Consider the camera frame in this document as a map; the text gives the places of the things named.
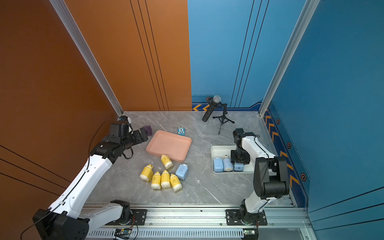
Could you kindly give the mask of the blue sharpener with red cap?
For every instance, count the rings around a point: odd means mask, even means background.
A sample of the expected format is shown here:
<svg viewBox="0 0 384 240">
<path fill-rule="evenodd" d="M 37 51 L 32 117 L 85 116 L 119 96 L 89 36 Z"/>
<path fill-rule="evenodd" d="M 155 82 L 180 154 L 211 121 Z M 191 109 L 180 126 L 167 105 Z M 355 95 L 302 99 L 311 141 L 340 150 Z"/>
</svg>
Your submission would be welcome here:
<svg viewBox="0 0 384 240">
<path fill-rule="evenodd" d="M 234 165 L 231 161 L 231 159 L 229 158 L 228 155 L 225 155 L 224 159 L 223 159 L 223 171 L 224 172 L 232 172 L 234 170 Z"/>
</svg>

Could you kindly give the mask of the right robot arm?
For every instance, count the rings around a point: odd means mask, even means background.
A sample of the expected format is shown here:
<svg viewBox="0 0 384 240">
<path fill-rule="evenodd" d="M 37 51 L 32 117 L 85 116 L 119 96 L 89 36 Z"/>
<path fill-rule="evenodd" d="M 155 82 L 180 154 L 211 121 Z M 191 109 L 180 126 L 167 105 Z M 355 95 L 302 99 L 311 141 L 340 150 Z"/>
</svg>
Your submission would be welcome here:
<svg viewBox="0 0 384 240">
<path fill-rule="evenodd" d="M 231 151 L 232 163 L 254 163 L 254 190 L 240 205 L 240 221 L 244 225 L 258 225 L 264 208 L 290 192 L 287 161 L 268 151 L 252 132 L 235 129 L 233 137 L 236 149 Z"/>
</svg>

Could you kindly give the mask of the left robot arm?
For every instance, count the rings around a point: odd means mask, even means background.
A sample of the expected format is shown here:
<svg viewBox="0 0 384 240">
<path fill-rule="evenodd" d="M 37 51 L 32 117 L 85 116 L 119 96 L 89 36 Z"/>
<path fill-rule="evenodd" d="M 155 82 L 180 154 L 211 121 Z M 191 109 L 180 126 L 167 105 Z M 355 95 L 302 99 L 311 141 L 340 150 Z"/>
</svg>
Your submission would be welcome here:
<svg viewBox="0 0 384 240">
<path fill-rule="evenodd" d="M 89 153 L 89 158 L 68 188 L 47 210 L 39 209 L 34 225 L 43 240 L 84 240 L 92 232 L 110 222 L 133 222 L 130 203 L 111 201 L 105 207 L 82 215 L 89 195 L 116 160 L 126 150 L 141 144 L 152 135 L 151 127 L 133 130 L 129 121 L 111 123 L 110 133 Z"/>
</svg>

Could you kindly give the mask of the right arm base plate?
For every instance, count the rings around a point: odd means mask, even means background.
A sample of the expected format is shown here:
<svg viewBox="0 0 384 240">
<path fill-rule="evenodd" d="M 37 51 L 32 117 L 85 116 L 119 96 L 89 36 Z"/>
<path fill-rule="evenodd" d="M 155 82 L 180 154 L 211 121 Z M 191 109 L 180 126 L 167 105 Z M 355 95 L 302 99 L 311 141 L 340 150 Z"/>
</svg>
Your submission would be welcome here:
<svg viewBox="0 0 384 240">
<path fill-rule="evenodd" d="M 247 211 L 244 213 L 239 209 L 225 210 L 226 221 L 228 226 L 267 226 L 267 217 L 265 211 L 250 214 Z"/>
</svg>

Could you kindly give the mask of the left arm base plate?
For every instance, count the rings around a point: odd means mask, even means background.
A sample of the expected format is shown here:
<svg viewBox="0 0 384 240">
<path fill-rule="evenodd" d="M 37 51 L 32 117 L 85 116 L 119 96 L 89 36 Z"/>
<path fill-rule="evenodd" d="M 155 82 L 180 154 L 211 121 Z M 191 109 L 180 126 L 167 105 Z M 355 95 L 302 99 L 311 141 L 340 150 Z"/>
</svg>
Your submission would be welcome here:
<svg viewBox="0 0 384 240">
<path fill-rule="evenodd" d="M 146 209 L 131 209 L 127 217 L 120 218 L 119 220 L 113 221 L 115 225 L 121 226 L 143 226 L 147 219 Z"/>
</svg>

